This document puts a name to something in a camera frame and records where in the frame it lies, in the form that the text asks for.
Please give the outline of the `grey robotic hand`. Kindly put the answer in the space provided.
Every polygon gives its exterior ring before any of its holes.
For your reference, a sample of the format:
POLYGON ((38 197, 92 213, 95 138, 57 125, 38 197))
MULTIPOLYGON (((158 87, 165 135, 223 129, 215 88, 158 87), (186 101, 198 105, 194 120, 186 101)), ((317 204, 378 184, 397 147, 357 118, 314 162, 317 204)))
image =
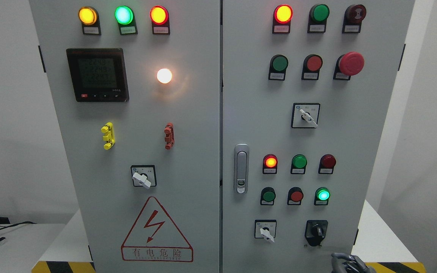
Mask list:
POLYGON ((375 268, 366 265, 358 256, 347 253, 332 253, 332 273, 376 273, 375 268))

